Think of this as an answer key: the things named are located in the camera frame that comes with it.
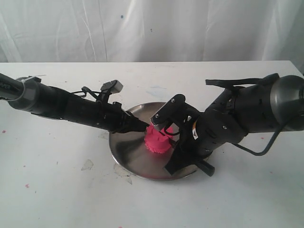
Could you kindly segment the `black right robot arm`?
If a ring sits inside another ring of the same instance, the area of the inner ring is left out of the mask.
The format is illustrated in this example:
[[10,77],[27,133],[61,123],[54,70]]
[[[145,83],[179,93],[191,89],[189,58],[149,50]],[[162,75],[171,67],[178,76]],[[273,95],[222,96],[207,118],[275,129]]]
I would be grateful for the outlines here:
[[165,106],[170,122],[178,126],[179,139],[165,165],[168,173],[195,165],[207,175],[214,167],[206,162],[225,143],[236,147],[250,133],[272,133],[261,152],[265,155],[281,132],[304,128],[304,79],[271,74],[264,78],[207,80],[223,92],[203,112],[176,95]]

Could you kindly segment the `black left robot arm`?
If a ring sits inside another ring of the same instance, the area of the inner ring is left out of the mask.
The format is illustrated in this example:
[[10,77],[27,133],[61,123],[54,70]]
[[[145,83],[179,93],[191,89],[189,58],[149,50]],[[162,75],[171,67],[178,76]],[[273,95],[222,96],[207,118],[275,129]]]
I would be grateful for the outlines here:
[[0,75],[0,98],[17,110],[40,117],[65,120],[76,124],[104,129],[110,133],[145,132],[149,126],[121,103],[109,103],[109,96],[121,92],[118,80],[104,83],[100,91],[82,87],[81,91],[68,92],[45,85],[36,76],[10,78]]

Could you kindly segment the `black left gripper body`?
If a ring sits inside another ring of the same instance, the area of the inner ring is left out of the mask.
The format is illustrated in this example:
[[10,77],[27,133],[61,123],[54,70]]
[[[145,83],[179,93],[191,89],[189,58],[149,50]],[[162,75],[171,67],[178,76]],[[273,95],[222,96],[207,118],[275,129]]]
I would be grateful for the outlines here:
[[111,133],[127,133],[132,131],[133,117],[122,109],[120,103],[102,104],[101,102],[93,102],[93,105],[93,127],[107,130]]

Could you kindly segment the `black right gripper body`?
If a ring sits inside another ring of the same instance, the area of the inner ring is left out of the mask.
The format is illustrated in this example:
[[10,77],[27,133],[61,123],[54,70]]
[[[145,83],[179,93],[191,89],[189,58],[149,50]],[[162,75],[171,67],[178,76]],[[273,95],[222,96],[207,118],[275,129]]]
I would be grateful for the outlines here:
[[215,109],[200,112],[188,107],[191,119],[178,142],[178,154],[184,158],[207,157],[228,142],[228,114]]

